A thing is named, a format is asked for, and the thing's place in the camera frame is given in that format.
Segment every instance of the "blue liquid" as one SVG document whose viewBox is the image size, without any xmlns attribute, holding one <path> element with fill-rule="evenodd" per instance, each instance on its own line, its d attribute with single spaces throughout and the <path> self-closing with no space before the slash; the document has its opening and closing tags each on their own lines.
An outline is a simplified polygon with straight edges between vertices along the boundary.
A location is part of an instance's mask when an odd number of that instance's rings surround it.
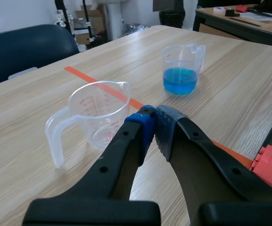
<svg viewBox="0 0 272 226">
<path fill-rule="evenodd" d="M 163 85 L 172 93 L 187 94 L 194 90 L 198 81 L 197 73 L 193 70 L 175 67 L 167 69 L 163 74 Z"/>
</svg>

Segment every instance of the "orange tape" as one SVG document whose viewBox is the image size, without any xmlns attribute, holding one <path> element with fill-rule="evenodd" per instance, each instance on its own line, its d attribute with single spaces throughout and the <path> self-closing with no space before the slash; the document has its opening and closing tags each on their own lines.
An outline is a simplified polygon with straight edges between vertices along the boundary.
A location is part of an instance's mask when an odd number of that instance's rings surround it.
<svg viewBox="0 0 272 226">
<path fill-rule="evenodd" d="M 97 81 L 96 79 L 94 79 L 94 78 L 92 78 L 92 77 L 90 77 L 90 76 L 88 76 L 88 75 L 86 75 L 86 74 L 84 74 L 84 73 L 82 73 L 82 72 L 74 69 L 73 67 L 68 66 L 68 67 L 65 67 L 64 69 L 66 71 L 68 71 L 68 72 L 70 72 L 70 73 L 72 73 L 72 74 L 80 77 L 81 79 L 83 79 L 83 80 L 85 80 L 87 82 L 95 82 L 95 81 Z M 98 86 L 102 90 L 104 90 L 106 92 L 109 92 L 110 94 L 112 94 L 113 96 L 121 99 L 122 101 L 124 101 L 126 99 L 126 97 L 122 93 L 120 93 L 117 90 L 114 90 L 113 88 L 111 88 L 111 87 L 109 87 L 107 85 L 98 84 Z M 140 102 L 136 101 L 133 98 L 130 99 L 130 103 L 129 104 L 130 104 L 130 106 L 136 108 L 137 110 L 139 110 L 142 106 L 144 106 L 144 104 L 141 104 Z M 224 151 L 226 151 L 228 154 L 230 154 L 232 157 L 234 157 L 236 160 L 238 160 L 240 163 L 242 163 L 248 169 L 251 166 L 252 160 L 250 160 L 250 159 L 246 158 L 245 156 L 243 156 L 243 155 L 241 155 L 241 154 L 239 154 L 239 153 L 237 153 L 237 152 L 235 152 L 235 151 L 233 151 L 233 150 L 231 150 L 231 149 L 229 149 L 229 148 L 227 148 L 227 147 L 225 147 L 225 146 L 217 143 L 216 141 L 213 141 L 213 143 L 216 146 L 218 146 L 219 148 L 221 148 Z"/>
</svg>

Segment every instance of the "wooden desk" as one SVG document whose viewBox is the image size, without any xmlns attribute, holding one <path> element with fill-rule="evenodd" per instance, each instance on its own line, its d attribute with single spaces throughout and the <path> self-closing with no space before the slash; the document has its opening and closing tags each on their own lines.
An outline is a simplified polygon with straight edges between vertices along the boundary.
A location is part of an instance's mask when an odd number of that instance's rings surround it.
<svg viewBox="0 0 272 226">
<path fill-rule="evenodd" d="M 161 50 L 190 43 L 207 45 L 198 86 L 188 96 L 169 94 Z M 134 99 L 177 108 L 211 139 L 251 159 L 272 127 L 272 46 L 165 26 L 112 41 L 0 84 L 0 226 L 19 226 L 32 199 L 64 192 L 101 154 L 73 126 L 63 135 L 64 169 L 52 162 L 46 121 L 86 84 L 66 66 L 98 80 L 130 82 Z M 155 141 L 131 199 L 157 202 L 163 225 L 189 224 L 178 180 Z"/>
<path fill-rule="evenodd" d="M 204 24 L 243 40 L 272 45 L 272 22 L 262 22 L 243 17 L 238 17 L 238 19 L 258 24 L 261 27 L 231 20 L 224 13 L 214 13 L 213 8 L 200 8 L 196 10 L 193 30 L 199 31 L 200 25 Z"/>
</svg>

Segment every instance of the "plastic cup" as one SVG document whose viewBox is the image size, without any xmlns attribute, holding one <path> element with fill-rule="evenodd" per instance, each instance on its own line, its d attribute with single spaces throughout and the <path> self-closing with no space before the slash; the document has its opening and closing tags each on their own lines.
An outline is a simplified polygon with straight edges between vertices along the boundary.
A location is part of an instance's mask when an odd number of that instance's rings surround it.
<svg viewBox="0 0 272 226">
<path fill-rule="evenodd" d="M 87 141 L 96 149 L 105 149 L 129 115 L 130 89 L 127 82 L 98 81 L 76 90 L 68 106 L 46 123 L 46 136 L 57 167 L 64 162 L 61 133 L 77 123 Z"/>
<path fill-rule="evenodd" d="M 174 45 L 163 49 L 163 85 L 175 94 L 188 94 L 196 87 L 206 54 L 205 46 Z"/>
</svg>

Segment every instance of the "cardboard box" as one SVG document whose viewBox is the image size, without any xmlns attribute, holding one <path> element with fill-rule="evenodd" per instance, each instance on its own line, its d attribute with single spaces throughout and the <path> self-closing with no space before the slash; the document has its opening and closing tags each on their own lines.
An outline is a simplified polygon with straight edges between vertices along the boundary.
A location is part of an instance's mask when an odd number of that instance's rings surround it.
<svg viewBox="0 0 272 226">
<path fill-rule="evenodd" d="M 89 45 L 89 34 L 76 34 L 76 41 L 80 45 Z"/>
<path fill-rule="evenodd" d="M 85 24 L 86 22 L 85 12 L 82 10 L 79 10 L 79 11 L 75 11 L 75 13 L 78 18 L 84 18 L 84 20 L 80 20 L 80 22 L 82 24 Z M 90 16 L 89 20 L 94 30 L 94 34 L 98 34 L 106 30 L 106 21 L 104 16 Z"/>
<path fill-rule="evenodd" d="M 91 6 L 87 5 L 87 12 L 88 12 L 88 16 L 104 16 L 104 6 L 103 5 L 99 5 L 97 9 L 95 10 L 90 10 Z"/>
</svg>

